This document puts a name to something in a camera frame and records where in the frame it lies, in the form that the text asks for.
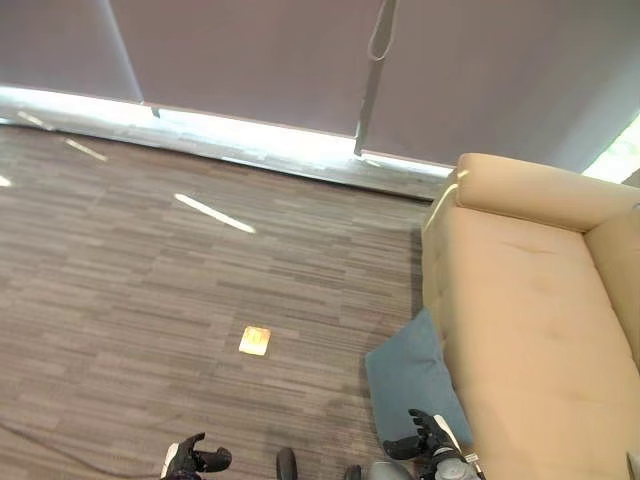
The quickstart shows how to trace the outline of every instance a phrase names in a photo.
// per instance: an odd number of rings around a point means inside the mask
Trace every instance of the black cable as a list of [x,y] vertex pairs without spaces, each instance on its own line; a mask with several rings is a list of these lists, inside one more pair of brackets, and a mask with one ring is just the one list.
[[94,472],[97,473],[101,473],[102,475],[106,475],[112,478],[123,478],[123,479],[136,479],[136,478],[159,478],[159,475],[157,474],[151,474],[151,473],[140,473],[140,474],[128,474],[128,473],[120,473],[120,472],[113,472],[111,470],[107,470],[106,468],[102,468],[99,467],[97,465],[94,465],[90,462],[87,462],[85,459],[81,458],[78,455],[74,455],[73,453],[69,453],[65,450],[62,450],[59,447],[56,447],[55,445],[50,444],[49,442],[47,442],[46,440],[39,438],[35,435],[32,435],[30,433],[24,432],[18,428],[12,427],[10,425],[7,425],[6,423],[0,421],[0,429],[5,430],[9,433],[12,433],[13,435],[16,435],[17,437],[22,438],[23,440],[26,440],[30,443],[33,443],[35,445],[38,445],[42,448],[46,448],[47,450],[50,450],[54,453],[57,453],[58,455],[60,455],[61,457],[64,457],[68,460],[71,460],[73,462],[76,462],[79,465],[82,465],[83,467],[87,468],[88,470],[93,470]]

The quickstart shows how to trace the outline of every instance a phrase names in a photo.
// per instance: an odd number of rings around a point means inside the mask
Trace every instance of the gray roller blind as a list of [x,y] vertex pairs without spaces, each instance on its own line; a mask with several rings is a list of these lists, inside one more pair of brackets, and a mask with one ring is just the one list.
[[106,0],[0,0],[0,83],[141,100]]
[[353,135],[377,0],[113,0],[145,100]]
[[365,148],[581,171],[639,100],[636,0],[401,0]]

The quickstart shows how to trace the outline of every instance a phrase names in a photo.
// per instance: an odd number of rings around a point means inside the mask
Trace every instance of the floor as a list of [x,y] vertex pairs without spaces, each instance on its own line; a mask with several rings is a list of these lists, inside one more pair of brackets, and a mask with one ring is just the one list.
[[[0,127],[3,424],[156,478],[167,446],[199,431],[234,455],[221,479],[274,478],[282,446],[304,480],[380,457],[363,354],[420,308],[426,204],[69,139]],[[238,352],[247,325],[272,330],[265,357]],[[0,465],[108,478],[6,430]]]
[[353,154],[355,140],[167,108],[0,86],[0,123],[127,141],[432,200],[449,166]]

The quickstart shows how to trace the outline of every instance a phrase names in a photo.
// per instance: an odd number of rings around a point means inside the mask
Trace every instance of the bright window light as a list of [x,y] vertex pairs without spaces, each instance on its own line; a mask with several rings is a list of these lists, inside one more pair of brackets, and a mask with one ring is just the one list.
[[0,96],[26,105],[37,105],[38,110],[64,112],[73,116],[96,118],[117,124],[145,126],[153,118],[149,107],[143,105],[82,95],[0,87]]
[[160,117],[189,136],[204,137],[210,142],[262,157],[343,163],[353,156],[355,147],[355,139],[350,137],[216,115],[161,109]]
[[378,153],[364,152],[362,154],[362,159],[374,167],[386,167],[415,173],[426,173],[427,175],[433,175],[441,178],[448,177],[453,171],[453,167],[448,167],[446,165],[416,162],[409,159],[405,160]]
[[640,114],[584,171],[584,175],[622,183],[638,169],[640,169]]

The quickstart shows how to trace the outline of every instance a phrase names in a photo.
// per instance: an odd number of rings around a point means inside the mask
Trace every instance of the sofa armrest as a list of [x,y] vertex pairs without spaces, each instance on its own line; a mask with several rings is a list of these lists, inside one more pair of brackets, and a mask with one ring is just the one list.
[[494,155],[462,155],[454,175],[459,206],[579,232],[640,202],[638,188]]

